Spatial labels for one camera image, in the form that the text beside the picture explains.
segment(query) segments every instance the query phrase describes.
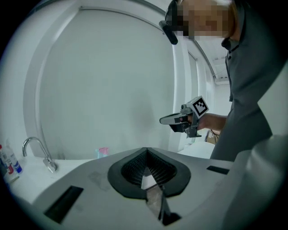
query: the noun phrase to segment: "white countertop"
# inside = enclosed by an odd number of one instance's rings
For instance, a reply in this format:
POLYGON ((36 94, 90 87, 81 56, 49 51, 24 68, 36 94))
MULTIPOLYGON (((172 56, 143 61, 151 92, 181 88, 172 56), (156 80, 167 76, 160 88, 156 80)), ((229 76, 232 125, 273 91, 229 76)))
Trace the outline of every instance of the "white countertop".
POLYGON ((4 179, 6 182, 9 182, 19 176, 17 180, 9 184, 11 193, 29 203, 33 203, 47 187, 79 165, 91 160, 93 159, 55 160, 58 169, 54 173, 51 173, 44 165, 43 158, 35 156, 22 157, 18 159, 23 169, 22 173, 18 174, 16 171, 12 175, 7 173, 4 179))

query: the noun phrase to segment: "chrome faucet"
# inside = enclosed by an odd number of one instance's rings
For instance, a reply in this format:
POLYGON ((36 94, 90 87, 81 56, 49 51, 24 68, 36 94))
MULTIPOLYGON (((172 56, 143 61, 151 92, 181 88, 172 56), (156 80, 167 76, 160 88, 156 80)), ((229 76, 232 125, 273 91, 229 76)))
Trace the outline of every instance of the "chrome faucet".
POLYGON ((39 144, 40 144, 40 147, 42 149, 42 151, 44 152, 45 154, 45 158, 43 160, 43 163, 46 165, 46 167, 53 173, 57 170, 57 165, 55 164, 55 162, 52 160, 52 157, 50 155, 49 152, 47 152, 42 144, 42 142, 36 138, 36 137, 29 137, 27 138, 24 143, 23 143, 23 146, 22 146, 22 152, 23 152, 23 156, 27 156, 27 152, 26 152, 26 147, 28 145, 28 143, 32 140, 35 140, 37 141, 39 144))

